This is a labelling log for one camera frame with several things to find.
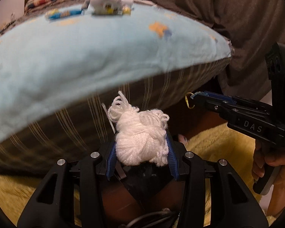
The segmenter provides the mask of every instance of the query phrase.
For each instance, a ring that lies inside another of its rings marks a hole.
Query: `human hand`
[[[285,151],[263,154],[261,150],[261,142],[256,140],[255,151],[253,154],[252,176],[255,180],[263,177],[265,174],[264,164],[270,166],[282,166],[281,170],[274,181],[274,185],[285,186]]]

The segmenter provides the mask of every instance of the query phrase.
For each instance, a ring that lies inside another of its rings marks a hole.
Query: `light blue bed sheet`
[[[0,142],[95,92],[231,56],[228,42],[198,22],[133,8],[131,16],[39,16],[0,37]]]

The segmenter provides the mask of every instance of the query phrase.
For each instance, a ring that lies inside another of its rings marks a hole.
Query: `forearm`
[[[276,217],[285,208],[285,183],[275,185],[267,215]]]

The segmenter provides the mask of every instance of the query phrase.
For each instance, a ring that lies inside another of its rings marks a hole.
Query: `yellow string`
[[[194,105],[193,107],[190,107],[190,106],[189,106],[189,101],[188,101],[188,98],[187,98],[187,95],[188,95],[188,94],[193,95],[193,93],[186,93],[186,96],[185,96],[185,101],[186,101],[187,107],[188,107],[189,109],[193,109],[195,105]]]

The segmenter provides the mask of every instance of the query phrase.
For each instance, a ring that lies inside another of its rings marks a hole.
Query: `yellow rug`
[[[253,178],[251,167],[253,162],[254,139],[227,128],[226,124],[206,130],[190,139],[187,149],[193,151],[204,160],[216,162],[226,159],[246,185],[252,190]],[[0,175],[0,207],[14,223],[38,186],[40,179],[28,177],[11,177]],[[207,190],[205,225],[210,222],[210,191]],[[273,217],[267,217],[269,224]]]

